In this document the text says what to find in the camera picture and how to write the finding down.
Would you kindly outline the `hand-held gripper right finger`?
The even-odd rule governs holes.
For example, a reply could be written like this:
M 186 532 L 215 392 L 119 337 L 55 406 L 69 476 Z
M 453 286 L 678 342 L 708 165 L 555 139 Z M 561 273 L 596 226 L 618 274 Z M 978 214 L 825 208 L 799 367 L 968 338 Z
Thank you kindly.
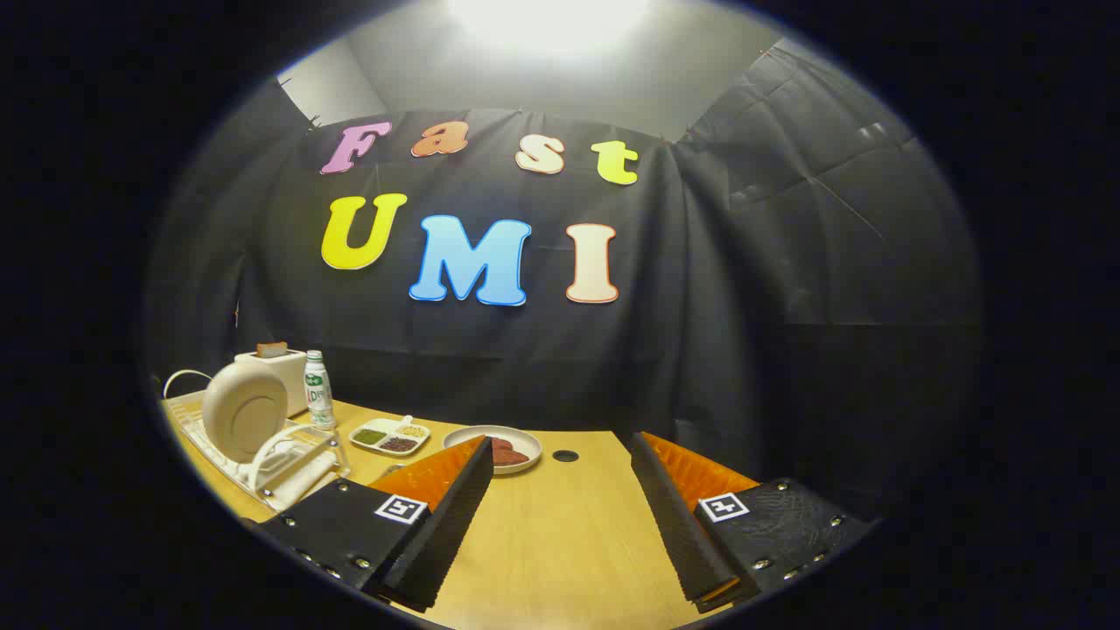
M 795 479 L 758 482 L 648 433 L 629 442 L 676 582 L 700 613 L 811 577 L 876 528 Z

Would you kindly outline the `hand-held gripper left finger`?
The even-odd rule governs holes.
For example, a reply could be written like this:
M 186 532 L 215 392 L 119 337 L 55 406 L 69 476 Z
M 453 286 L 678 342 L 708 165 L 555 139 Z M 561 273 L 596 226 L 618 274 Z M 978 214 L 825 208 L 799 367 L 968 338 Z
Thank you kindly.
M 373 483 L 337 479 L 249 530 L 353 591 L 424 613 L 487 494 L 493 454 L 480 435 Z

